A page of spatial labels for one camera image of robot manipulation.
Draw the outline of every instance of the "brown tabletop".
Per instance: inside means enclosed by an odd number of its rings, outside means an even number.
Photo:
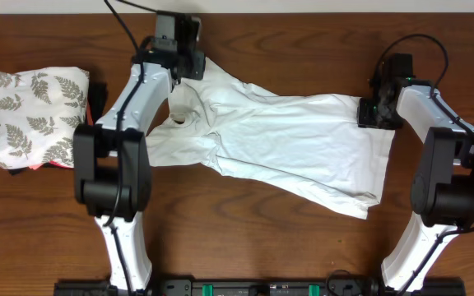
[[[449,51],[439,86],[474,124],[474,14],[202,15],[201,47],[242,81],[279,95],[370,95],[376,59],[410,33],[438,36]],[[154,16],[126,15],[138,41]],[[0,71],[77,66],[109,87],[107,109],[129,75],[132,45],[111,15],[0,16]],[[439,50],[411,40],[418,77],[435,79]],[[165,108],[159,120],[165,118]],[[367,220],[336,214],[276,187],[222,177],[200,164],[155,168],[145,211],[155,275],[197,279],[321,278],[333,270],[370,275],[394,249],[411,215],[409,187],[421,142],[396,133],[382,203]],[[59,279],[104,279],[105,242],[73,197],[72,171],[0,169],[0,295],[50,295]],[[474,234],[453,240],[430,275],[460,276],[474,295]]]

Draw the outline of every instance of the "leaf print fabric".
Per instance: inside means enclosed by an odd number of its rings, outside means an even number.
[[[0,167],[72,167],[72,134],[84,122],[88,88],[89,72],[77,67],[0,72]]]

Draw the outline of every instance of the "white cloth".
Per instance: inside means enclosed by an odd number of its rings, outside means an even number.
[[[207,59],[202,81],[183,79],[170,95],[170,117],[146,139],[150,163],[202,163],[365,219],[381,199],[394,132],[358,128],[358,99],[276,96]]]
[[[0,72],[0,166],[73,167],[72,134],[85,118],[88,88],[89,72],[77,67]]]

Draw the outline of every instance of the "green clip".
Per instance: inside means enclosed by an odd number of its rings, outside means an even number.
[[[309,286],[309,296],[319,296],[319,286],[316,284],[311,284]]]
[[[202,296],[213,296],[213,286],[211,284],[202,286]]]

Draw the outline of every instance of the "white wall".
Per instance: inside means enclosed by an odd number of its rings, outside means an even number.
[[[118,12],[142,12],[114,0]],[[133,0],[162,10],[250,12],[474,12],[474,0]],[[108,13],[101,0],[0,0],[0,13]]]

